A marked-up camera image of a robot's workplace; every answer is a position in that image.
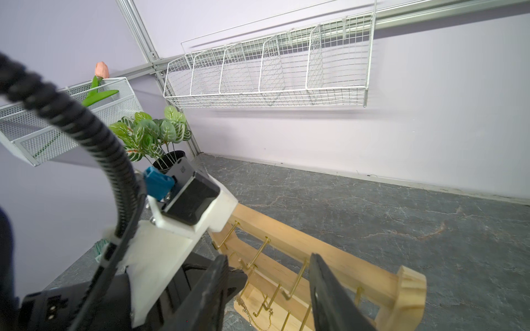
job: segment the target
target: potted plant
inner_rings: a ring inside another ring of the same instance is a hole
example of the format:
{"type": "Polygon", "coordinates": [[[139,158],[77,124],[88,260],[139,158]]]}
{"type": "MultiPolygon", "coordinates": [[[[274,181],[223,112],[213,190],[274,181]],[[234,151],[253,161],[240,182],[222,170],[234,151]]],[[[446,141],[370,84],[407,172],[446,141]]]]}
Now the potted plant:
{"type": "Polygon", "coordinates": [[[191,131],[186,117],[175,107],[167,106],[164,115],[166,118],[163,120],[153,120],[151,115],[137,112],[134,118],[122,117],[109,125],[109,128],[123,141],[127,156],[132,162],[145,157],[151,165],[165,174],[179,158],[186,156],[183,151],[175,150],[175,144],[190,140],[191,131]]]}

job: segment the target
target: white wire basket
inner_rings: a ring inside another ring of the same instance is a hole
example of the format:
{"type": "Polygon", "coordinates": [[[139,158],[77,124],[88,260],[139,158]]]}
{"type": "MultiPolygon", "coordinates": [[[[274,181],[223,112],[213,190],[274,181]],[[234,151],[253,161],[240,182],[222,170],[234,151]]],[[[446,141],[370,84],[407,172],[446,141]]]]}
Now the white wire basket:
{"type": "Polygon", "coordinates": [[[185,54],[167,65],[177,107],[367,104],[374,11],[185,54]]]}
{"type": "MultiPolygon", "coordinates": [[[[83,101],[92,90],[91,82],[61,89],[72,98],[83,101]]],[[[123,116],[133,116],[142,111],[133,89],[126,78],[104,79],[98,92],[118,90],[119,92],[89,106],[89,109],[103,123],[109,125],[123,116]]],[[[0,142],[14,156],[33,166],[46,162],[77,146],[77,143],[46,120],[26,110],[22,103],[0,108],[0,142]]]]}

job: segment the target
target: pink tulip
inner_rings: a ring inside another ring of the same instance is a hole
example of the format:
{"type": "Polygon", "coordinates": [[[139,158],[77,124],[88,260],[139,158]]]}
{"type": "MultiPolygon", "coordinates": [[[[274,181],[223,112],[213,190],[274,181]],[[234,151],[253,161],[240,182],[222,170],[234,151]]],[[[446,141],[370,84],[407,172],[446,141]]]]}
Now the pink tulip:
{"type": "Polygon", "coordinates": [[[109,78],[109,67],[107,67],[105,62],[98,62],[96,64],[95,75],[101,78],[109,78]]]}

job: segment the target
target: green leaf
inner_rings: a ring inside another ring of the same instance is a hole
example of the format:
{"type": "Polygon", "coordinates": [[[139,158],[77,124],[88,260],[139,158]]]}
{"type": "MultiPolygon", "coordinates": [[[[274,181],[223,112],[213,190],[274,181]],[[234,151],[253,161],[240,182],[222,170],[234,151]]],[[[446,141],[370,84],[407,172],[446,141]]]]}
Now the green leaf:
{"type": "Polygon", "coordinates": [[[134,141],[136,142],[136,145],[140,144],[140,142],[144,138],[144,135],[145,135],[145,126],[136,125],[136,127],[134,128],[133,136],[132,136],[134,138],[134,141]]]}
{"type": "Polygon", "coordinates": [[[172,142],[177,144],[181,142],[182,139],[184,138],[184,133],[186,131],[186,124],[182,122],[177,122],[177,121],[170,121],[170,122],[175,127],[175,133],[176,133],[176,138],[175,140],[172,140],[172,142]]]}
{"type": "MultiPolygon", "coordinates": [[[[102,78],[101,77],[97,77],[97,76],[94,76],[94,78],[92,79],[92,85],[90,86],[90,88],[95,88],[95,87],[98,87],[100,82],[101,82],[102,78]]],[[[89,96],[92,96],[94,94],[96,94],[98,92],[98,89],[93,89],[91,91],[89,91],[87,94],[86,94],[86,97],[89,97],[89,96]]]]}
{"type": "Polygon", "coordinates": [[[121,118],[121,122],[123,122],[127,128],[129,128],[131,134],[134,130],[134,127],[136,126],[136,124],[134,123],[134,119],[128,117],[128,116],[124,116],[121,118]]]}
{"type": "Polygon", "coordinates": [[[184,140],[184,141],[188,141],[188,140],[190,140],[190,139],[191,139],[191,131],[190,131],[190,130],[186,130],[186,131],[184,132],[184,137],[182,137],[182,140],[184,140]]]}
{"type": "Polygon", "coordinates": [[[143,119],[138,123],[139,126],[145,127],[145,133],[149,133],[153,138],[157,139],[160,135],[160,128],[153,120],[143,119]]]}
{"type": "Polygon", "coordinates": [[[136,123],[139,123],[141,120],[152,120],[153,118],[148,113],[137,112],[134,114],[134,119],[136,123]]]}
{"type": "Polygon", "coordinates": [[[81,102],[81,104],[85,107],[88,107],[88,106],[91,106],[93,105],[94,103],[98,102],[98,101],[101,101],[103,99],[106,99],[108,98],[109,96],[111,95],[115,95],[116,93],[118,93],[119,91],[118,90],[110,90],[110,91],[103,91],[103,92],[97,92],[96,94],[94,95],[91,95],[91,96],[87,96],[85,98],[85,100],[83,100],[83,102],[81,102]]]}
{"type": "Polygon", "coordinates": [[[140,150],[143,152],[150,151],[153,145],[153,137],[149,134],[145,134],[140,142],[140,150]]]}
{"type": "Polygon", "coordinates": [[[162,147],[158,145],[153,145],[151,147],[151,150],[149,151],[149,156],[151,156],[152,158],[159,159],[163,157],[164,155],[165,155],[164,150],[162,149],[162,147]]]}
{"type": "Polygon", "coordinates": [[[142,154],[139,150],[135,149],[126,150],[125,153],[127,153],[127,157],[131,162],[140,161],[144,157],[144,154],[142,154]]]}
{"type": "MultiPolygon", "coordinates": [[[[158,120],[158,119],[155,119],[153,120],[153,122],[156,123],[156,125],[158,125],[158,127],[160,128],[160,125],[162,124],[164,120],[158,120]]],[[[160,134],[158,135],[157,139],[162,139],[162,130],[160,130],[160,134]]]]}
{"type": "Polygon", "coordinates": [[[181,123],[186,123],[186,116],[184,115],[184,113],[180,113],[176,116],[177,118],[177,121],[181,122],[181,123]]]}
{"type": "Polygon", "coordinates": [[[175,141],[176,140],[176,130],[173,124],[168,121],[162,121],[160,124],[160,140],[162,141],[175,141]]]}
{"type": "Polygon", "coordinates": [[[127,137],[125,139],[122,139],[122,141],[125,146],[134,147],[134,148],[138,147],[138,144],[134,141],[133,137],[127,137]]]}
{"type": "Polygon", "coordinates": [[[125,123],[123,122],[116,122],[111,125],[109,125],[109,129],[114,132],[114,134],[120,138],[121,140],[124,140],[126,138],[129,138],[131,135],[131,132],[129,131],[129,128],[125,123]]]}
{"type": "Polygon", "coordinates": [[[170,121],[176,121],[178,113],[179,111],[175,108],[175,106],[167,106],[166,108],[164,108],[164,115],[170,121]]]}

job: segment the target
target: black cable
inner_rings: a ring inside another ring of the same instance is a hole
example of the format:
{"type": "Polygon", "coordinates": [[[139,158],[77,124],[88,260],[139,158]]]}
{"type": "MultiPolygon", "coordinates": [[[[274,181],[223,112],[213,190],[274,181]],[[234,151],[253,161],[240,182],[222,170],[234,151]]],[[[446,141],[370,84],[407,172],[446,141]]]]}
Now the black cable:
{"type": "MultiPolygon", "coordinates": [[[[137,174],[137,179],[139,183],[139,201],[145,201],[147,197],[147,190],[144,182],[144,177],[142,174],[137,174]]],[[[72,321],[68,331],[74,330],[86,330],[95,316],[95,308],[99,305],[104,294],[107,292],[110,286],[110,282],[118,269],[118,263],[121,261],[127,248],[129,247],[130,240],[134,237],[136,233],[136,228],[138,226],[138,221],[142,215],[142,210],[144,205],[139,203],[136,207],[136,211],[131,218],[131,221],[127,225],[121,242],[119,245],[116,245],[112,241],[108,244],[105,252],[101,256],[101,263],[96,271],[94,277],[98,276],[98,281],[96,283],[91,283],[88,291],[88,296],[84,304],[81,306],[76,318],[72,321]]]]}
{"type": "Polygon", "coordinates": [[[139,217],[137,211],[143,207],[145,195],[138,195],[139,187],[133,166],[118,138],[103,122],[68,94],[57,92],[54,84],[43,83],[39,75],[26,72],[23,65],[0,53],[0,95],[2,94],[6,94],[13,102],[23,101],[26,109],[36,110],[37,116],[75,139],[96,159],[111,184],[118,209],[118,224],[114,235],[121,238],[122,243],[118,247],[108,246],[106,258],[102,259],[98,271],[92,277],[78,315],[74,316],[70,329],[84,329],[90,325],[94,303],[105,294],[116,272],[116,265],[125,254],[128,240],[134,235],[134,231],[130,229],[134,227],[136,230],[136,225],[129,223],[139,217]]]}

